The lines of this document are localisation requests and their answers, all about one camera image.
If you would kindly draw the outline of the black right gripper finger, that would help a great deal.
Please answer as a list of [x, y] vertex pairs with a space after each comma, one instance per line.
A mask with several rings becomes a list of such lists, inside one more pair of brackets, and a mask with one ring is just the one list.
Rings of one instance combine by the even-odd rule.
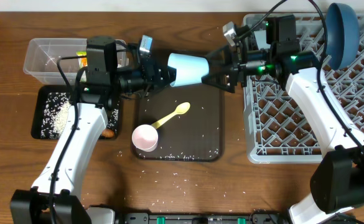
[[235, 76], [224, 73], [208, 74], [202, 77], [202, 83], [220, 90], [235, 93]]
[[233, 52], [231, 51], [230, 46], [224, 45], [223, 47], [206, 54], [205, 58], [209, 64], [231, 64], [233, 62], [232, 56]]

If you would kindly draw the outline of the blue cup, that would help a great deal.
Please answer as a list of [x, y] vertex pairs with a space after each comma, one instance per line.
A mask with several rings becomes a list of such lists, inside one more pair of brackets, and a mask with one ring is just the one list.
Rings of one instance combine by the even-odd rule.
[[167, 65], [176, 69], [175, 80], [171, 87], [195, 85], [202, 82], [202, 77], [209, 74], [209, 64], [206, 58], [191, 55], [171, 53]]

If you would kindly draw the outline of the yellow plastic spoon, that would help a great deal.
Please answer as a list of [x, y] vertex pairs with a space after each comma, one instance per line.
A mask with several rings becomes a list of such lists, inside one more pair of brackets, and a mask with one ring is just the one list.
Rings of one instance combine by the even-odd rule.
[[183, 103], [179, 104], [173, 112], [171, 112], [167, 116], [159, 119], [155, 123], [152, 123], [151, 126], [153, 128], [155, 128], [155, 129], [158, 129], [163, 124], [165, 124], [168, 120], [173, 118], [174, 116], [185, 114], [186, 112], [188, 112], [189, 109], [190, 109], [190, 103], [189, 102], [183, 102]]

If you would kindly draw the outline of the yellow green snack wrapper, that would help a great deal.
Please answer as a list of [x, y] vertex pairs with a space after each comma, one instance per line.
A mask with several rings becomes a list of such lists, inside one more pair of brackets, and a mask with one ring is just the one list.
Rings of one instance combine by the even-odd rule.
[[86, 57], [86, 51], [78, 51], [76, 52], [76, 55], [78, 56], [78, 63], [80, 68], [87, 67], [87, 57]]

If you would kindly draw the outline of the pink cup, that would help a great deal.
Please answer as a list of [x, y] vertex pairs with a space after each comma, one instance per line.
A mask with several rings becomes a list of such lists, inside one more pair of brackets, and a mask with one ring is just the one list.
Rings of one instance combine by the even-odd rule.
[[142, 124], [133, 131], [131, 139], [136, 148], [145, 152], [152, 152], [157, 147], [159, 135], [153, 126]]

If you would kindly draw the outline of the orange carrot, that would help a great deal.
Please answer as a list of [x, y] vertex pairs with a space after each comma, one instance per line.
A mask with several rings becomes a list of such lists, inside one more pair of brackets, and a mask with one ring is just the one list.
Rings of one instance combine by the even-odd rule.
[[101, 134], [104, 138], [113, 138], [115, 136], [115, 133], [111, 129], [105, 129], [103, 130]]

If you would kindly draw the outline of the white rice pile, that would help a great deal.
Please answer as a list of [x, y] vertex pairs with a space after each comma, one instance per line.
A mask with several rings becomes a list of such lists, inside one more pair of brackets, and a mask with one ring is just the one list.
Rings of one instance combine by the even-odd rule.
[[[44, 103], [39, 139], [58, 139], [60, 137], [67, 122], [70, 106], [69, 93], [52, 92], [48, 94]], [[119, 104], [106, 114], [108, 115], [106, 129], [113, 130], [115, 133], [113, 138], [115, 138], [118, 133]]]

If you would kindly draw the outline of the dark blue plate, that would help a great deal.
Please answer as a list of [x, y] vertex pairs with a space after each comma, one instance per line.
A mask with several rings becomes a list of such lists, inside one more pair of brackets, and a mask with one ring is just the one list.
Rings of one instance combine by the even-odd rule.
[[327, 50], [331, 56], [329, 66], [340, 70], [349, 66], [356, 58], [360, 40], [358, 18], [347, 4], [332, 3], [326, 14]]

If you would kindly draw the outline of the light blue bowl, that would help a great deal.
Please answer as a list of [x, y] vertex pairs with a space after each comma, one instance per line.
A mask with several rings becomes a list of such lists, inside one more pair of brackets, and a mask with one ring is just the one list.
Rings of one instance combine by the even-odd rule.
[[254, 31], [254, 38], [255, 38], [256, 45], [259, 50], [270, 48], [271, 45], [267, 43], [265, 30]]

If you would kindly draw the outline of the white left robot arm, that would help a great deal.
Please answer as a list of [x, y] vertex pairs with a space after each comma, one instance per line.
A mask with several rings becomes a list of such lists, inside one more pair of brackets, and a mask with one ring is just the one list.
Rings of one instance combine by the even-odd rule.
[[85, 209], [80, 201], [82, 182], [92, 152], [108, 125], [106, 112], [124, 93], [161, 89], [175, 80], [175, 69], [151, 57], [152, 37], [124, 44], [133, 65], [116, 64], [120, 42], [110, 36], [86, 42], [87, 66], [66, 86], [72, 97], [66, 125], [42, 173], [29, 190], [16, 190], [10, 202], [14, 223], [116, 223], [116, 212], [106, 207]]

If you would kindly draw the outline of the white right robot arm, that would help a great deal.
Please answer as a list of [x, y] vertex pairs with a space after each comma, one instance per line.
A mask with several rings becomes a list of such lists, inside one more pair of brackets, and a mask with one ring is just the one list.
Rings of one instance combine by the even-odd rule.
[[202, 78], [202, 83], [231, 93], [237, 85], [246, 86], [249, 76], [270, 75], [303, 112], [322, 161], [310, 179], [310, 194], [289, 208], [291, 223], [329, 222], [364, 205], [364, 133], [336, 99], [322, 68], [326, 56], [333, 69], [353, 62], [358, 19], [350, 6], [340, 3], [319, 16], [324, 30], [320, 57], [301, 50], [293, 15], [274, 17], [268, 12], [259, 20], [266, 27], [268, 50], [248, 50], [245, 39], [254, 27], [227, 23], [223, 35], [228, 43], [206, 56], [210, 71]]

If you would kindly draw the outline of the grey dishwasher rack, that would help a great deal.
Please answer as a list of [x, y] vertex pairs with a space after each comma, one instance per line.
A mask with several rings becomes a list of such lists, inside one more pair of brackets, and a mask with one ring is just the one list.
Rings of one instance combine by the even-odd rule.
[[[347, 68], [323, 69], [330, 89], [364, 133], [364, 13], [358, 14], [359, 48]], [[269, 75], [249, 77], [243, 89], [248, 159], [255, 164], [318, 164], [319, 145], [302, 111]]]

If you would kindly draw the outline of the clear plastic waste bin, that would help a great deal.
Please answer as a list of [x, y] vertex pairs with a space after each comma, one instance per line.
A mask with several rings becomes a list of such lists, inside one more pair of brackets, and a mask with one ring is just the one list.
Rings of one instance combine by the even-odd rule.
[[[58, 71], [57, 60], [60, 57], [77, 56], [86, 50], [86, 39], [78, 38], [34, 38], [29, 42], [23, 71], [44, 85], [65, 85]], [[118, 52], [118, 67], [128, 66], [126, 52]], [[61, 68], [71, 85], [80, 69], [80, 60], [62, 60]]]

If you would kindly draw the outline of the black waste tray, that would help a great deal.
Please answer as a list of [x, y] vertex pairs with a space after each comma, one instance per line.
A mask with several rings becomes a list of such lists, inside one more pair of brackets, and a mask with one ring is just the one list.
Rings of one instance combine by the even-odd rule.
[[[48, 96], [48, 94], [52, 93], [52, 92], [69, 93], [70, 102], [71, 102], [71, 106], [72, 106], [73, 95], [68, 91], [67, 87], [65, 87], [63, 85], [43, 86], [38, 92], [37, 103], [36, 103], [36, 107], [35, 107], [34, 118], [33, 118], [32, 128], [31, 128], [31, 132], [30, 132], [31, 136], [34, 139], [39, 139], [39, 131], [40, 131], [40, 125], [42, 124], [42, 117], [43, 117], [42, 113], [43, 113], [44, 103], [45, 103], [45, 100], [46, 100], [46, 97]], [[119, 104], [119, 115], [118, 115], [118, 127], [119, 127], [119, 119], [121, 117], [121, 115], [120, 115], [121, 101], [119, 98], [117, 98], [113, 101], [113, 103], [114, 103], [114, 105], [113, 105], [112, 110], [117, 107], [117, 104]]]

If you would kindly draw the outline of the dark brown serving tray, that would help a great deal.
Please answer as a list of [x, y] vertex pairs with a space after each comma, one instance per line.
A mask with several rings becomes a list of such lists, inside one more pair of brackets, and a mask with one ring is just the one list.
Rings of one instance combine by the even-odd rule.
[[[167, 65], [171, 53], [203, 57], [202, 53], [156, 50], [153, 57]], [[203, 83], [179, 87], [170, 85], [139, 102], [136, 126], [152, 124], [189, 102], [190, 109], [176, 115], [157, 129], [159, 141], [152, 152], [135, 146], [133, 153], [141, 159], [158, 161], [212, 162], [223, 150], [224, 108], [223, 92]]]

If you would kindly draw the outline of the black rail with green clips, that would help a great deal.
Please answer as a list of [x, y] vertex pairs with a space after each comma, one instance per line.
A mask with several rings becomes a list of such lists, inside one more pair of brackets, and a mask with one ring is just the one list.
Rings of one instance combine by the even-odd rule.
[[288, 224], [289, 219], [278, 213], [254, 212], [248, 215], [209, 215], [176, 213], [119, 213], [110, 208], [86, 209], [92, 223], [107, 224]]

